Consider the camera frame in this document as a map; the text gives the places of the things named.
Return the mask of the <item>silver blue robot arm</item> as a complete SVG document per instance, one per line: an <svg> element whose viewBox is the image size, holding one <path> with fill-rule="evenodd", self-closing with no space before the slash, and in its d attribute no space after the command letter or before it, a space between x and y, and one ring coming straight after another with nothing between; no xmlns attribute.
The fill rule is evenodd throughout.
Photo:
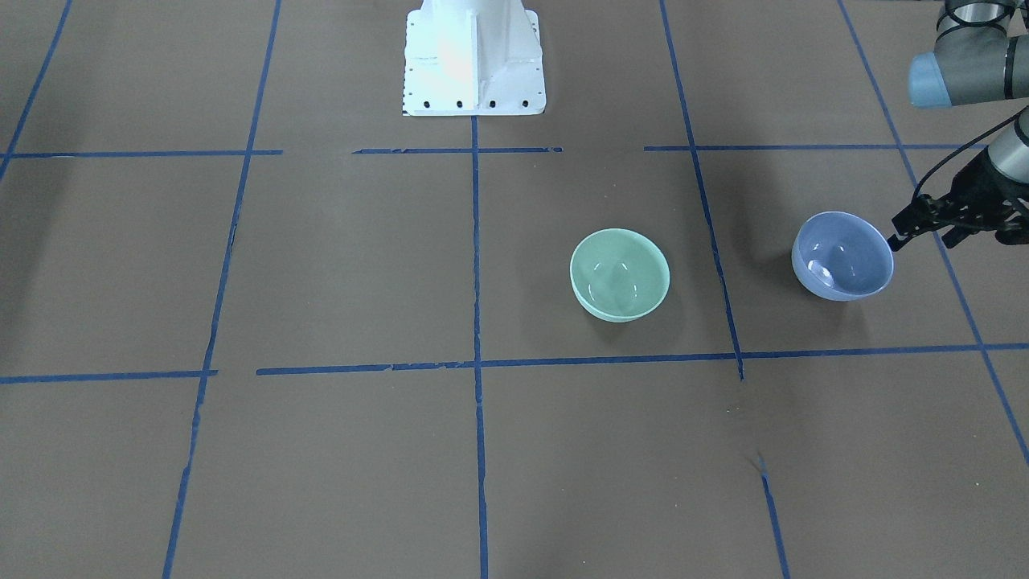
<svg viewBox="0 0 1029 579"><path fill-rule="evenodd" d="M945 1L933 50L916 55L908 70L908 96L916 109L1023 99L1028 94L1028 38L1012 35L1025 1ZM989 128L974 143L986 148L933 197L919 181L912 200L891 220L888 245L898 252L918 236L941 232L953 248L970 236L992 233L1004 245L1027 243L1027 111Z"/></svg>

